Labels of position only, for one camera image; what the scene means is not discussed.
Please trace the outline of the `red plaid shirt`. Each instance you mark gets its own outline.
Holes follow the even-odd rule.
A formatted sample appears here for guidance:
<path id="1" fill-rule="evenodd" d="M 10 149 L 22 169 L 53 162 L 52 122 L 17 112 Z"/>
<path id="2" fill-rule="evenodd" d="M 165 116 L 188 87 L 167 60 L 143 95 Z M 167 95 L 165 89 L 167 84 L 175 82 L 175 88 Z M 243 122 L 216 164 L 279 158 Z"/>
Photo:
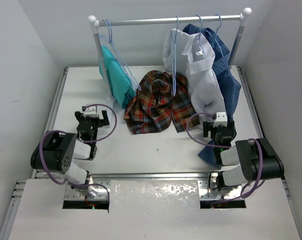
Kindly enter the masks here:
<path id="1" fill-rule="evenodd" d="M 187 78 L 176 74 L 177 92 L 173 94 L 173 78 L 166 72 L 152 70 L 140 81 L 140 89 L 129 102 L 124 120 L 134 135 L 159 133 L 174 123 L 176 131 L 200 124 L 188 95 Z"/>

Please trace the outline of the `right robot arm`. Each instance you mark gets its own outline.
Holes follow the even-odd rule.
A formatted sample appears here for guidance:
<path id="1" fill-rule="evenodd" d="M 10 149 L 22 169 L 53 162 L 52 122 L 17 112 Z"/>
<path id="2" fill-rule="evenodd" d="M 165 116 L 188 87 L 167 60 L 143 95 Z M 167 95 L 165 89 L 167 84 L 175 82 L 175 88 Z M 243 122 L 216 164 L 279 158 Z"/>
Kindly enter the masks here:
<path id="1" fill-rule="evenodd" d="M 284 165 L 266 138 L 238 140 L 232 146 L 236 137 L 233 121 L 226 126 L 214 126 L 205 121 L 203 135 L 210 136 L 211 141 L 200 156 L 218 169 L 234 166 L 210 173 L 208 186 L 211 190 L 225 191 L 249 183 L 258 188 L 265 180 L 284 177 Z"/>

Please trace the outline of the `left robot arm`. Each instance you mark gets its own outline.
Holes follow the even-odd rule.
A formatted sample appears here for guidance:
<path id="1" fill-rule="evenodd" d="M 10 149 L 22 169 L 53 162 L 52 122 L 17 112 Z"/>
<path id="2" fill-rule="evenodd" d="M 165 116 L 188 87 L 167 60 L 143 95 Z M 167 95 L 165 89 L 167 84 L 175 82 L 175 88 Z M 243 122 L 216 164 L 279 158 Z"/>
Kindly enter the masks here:
<path id="1" fill-rule="evenodd" d="M 98 129 L 109 126 L 107 111 L 102 117 L 92 107 L 75 112 L 78 121 L 76 133 L 48 131 L 31 156 L 31 167 L 46 173 L 62 174 L 65 178 L 59 184 L 88 187 L 93 183 L 89 171 L 79 167 L 73 160 L 92 161 L 95 158 Z"/>

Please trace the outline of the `teal shirt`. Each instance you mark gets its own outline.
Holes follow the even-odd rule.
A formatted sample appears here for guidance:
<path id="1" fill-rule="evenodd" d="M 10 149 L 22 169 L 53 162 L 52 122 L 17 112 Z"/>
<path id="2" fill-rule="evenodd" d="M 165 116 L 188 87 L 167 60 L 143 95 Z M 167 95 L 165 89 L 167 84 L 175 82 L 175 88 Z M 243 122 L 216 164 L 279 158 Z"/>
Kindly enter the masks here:
<path id="1" fill-rule="evenodd" d="M 131 80 L 123 71 L 119 62 L 104 45 L 102 46 L 102 53 L 112 94 L 119 105 L 126 109 L 130 101 L 135 97 L 136 91 L 133 89 Z"/>

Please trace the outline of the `blue checked shirt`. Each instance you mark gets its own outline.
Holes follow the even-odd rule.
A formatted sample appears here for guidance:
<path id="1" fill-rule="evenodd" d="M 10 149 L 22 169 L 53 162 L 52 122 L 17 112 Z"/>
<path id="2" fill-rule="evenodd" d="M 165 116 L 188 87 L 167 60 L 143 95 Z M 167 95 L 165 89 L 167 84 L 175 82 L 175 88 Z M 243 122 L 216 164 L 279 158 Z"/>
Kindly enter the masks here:
<path id="1" fill-rule="evenodd" d="M 201 29 L 193 24 L 188 24 L 183 29 L 183 32 L 187 34 L 196 34 L 201 32 L 212 46 L 212 49 L 215 53 L 212 69 L 216 75 L 221 93 L 224 98 L 228 121 L 233 121 L 233 114 L 237 107 L 241 85 L 233 77 L 228 67 L 230 50 L 219 38 L 216 32 L 210 28 Z"/>

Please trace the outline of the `blue hanger white shirt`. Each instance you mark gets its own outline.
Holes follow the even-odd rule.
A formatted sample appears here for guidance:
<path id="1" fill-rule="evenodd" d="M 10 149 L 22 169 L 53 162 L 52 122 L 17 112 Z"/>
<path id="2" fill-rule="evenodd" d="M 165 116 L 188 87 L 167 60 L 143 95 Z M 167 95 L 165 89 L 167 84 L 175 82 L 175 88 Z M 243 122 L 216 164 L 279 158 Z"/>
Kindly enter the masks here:
<path id="1" fill-rule="evenodd" d="M 201 40 L 202 37 L 204 37 L 206 45 L 208 45 L 209 42 L 208 42 L 206 36 L 202 32 L 203 22 L 202 22 L 201 16 L 198 14 L 198 15 L 196 15 L 196 17 L 199 18 L 199 21 L 200 21 L 200 27 L 199 27 L 199 33 L 198 33 L 198 42 L 199 42 L 200 49 L 202 50 L 203 54 L 205 54 L 205 49 L 204 49 L 204 47 L 202 45 L 202 40 Z"/>

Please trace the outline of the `white clothes rack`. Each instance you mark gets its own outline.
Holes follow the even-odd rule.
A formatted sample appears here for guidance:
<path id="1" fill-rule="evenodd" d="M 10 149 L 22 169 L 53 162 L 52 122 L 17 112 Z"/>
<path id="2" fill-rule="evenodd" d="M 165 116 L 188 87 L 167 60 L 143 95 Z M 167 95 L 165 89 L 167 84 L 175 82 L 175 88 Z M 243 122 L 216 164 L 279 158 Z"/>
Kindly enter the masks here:
<path id="1" fill-rule="evenodd" d="M 90 23 L 91 29 L 92 29 L 92 33 L 93 33 L 93 37 L 94 37 L 94 41 L 95 41 L 95 45 L 97 48 L 97 52 L 98 52 L 98 59 L 99 59 L 99 70 L 102 71 L 102 78 L 106 84 L 106 100 L 105 100 L 105 104 L 104 106 L 106 106 L 106 108 L 112 110 L 113 109 L 113 105 L 115 102 L 115 97 L 113 96 L 113 92 L 111 90 L 110 84 L 109 84 L 109 78 L 107 76 L 107 68 L 105 65 L 105 56 L 103 54 L 103 50 L 102 50 L 102 44 L 101 44 L 101 40 L 103 39 L 103 36 L 101 36 L 99 34 L 99 28 L 101 27 L 107 27 L 109 30 L 109 37 L 104 39 L 104 41 L 106 43 L 108 43 L 112 49 L 115 49 L 114 47 L 114 43 L 113 43 L 113 37 L 112 37 L 112 31 L 111 31 L 111 27 L 112 26 L 138 26 L 138 25 L 157 25 L 157 24 L 172 24 L 172 23 L 194 23 L 196 21 L 200 21 L 201 23 L 203 22 L 214 22 L 214 21 L 234 21 L 234 20 L 238 20 L 239 21 L 239 28 L 236 34 L 236 38 L 234 40 L 233 43 L 233 47 L 230 53 L 230 57 L 229 57 L 229 61 L 228 64 L 231 65 L 233 63 L 234 60 L 234 56 L 237 52 L 240 40 L 241 40 L 241 35 L 245 29 L 245 26 L 247 24 L 247 20 L 249 18 L 249 16 L 252 13 L 252 9 L 251 8 L 244 8 L 242 13 L 238 14 L 238 15 L 227 15 L 227 16 L 220 16 L 218 14 L 214 15 L 214 16 L 193 16 L 193 17 L 171 17 L 171 18 L 154 18 L 154 19 L 135 19 L 135 20 L 112 20 L 112 21 L 107 21 L 107 20 L 97 20 L 95 16 L 90 15 L 88 17 L 88 21 Z"/>

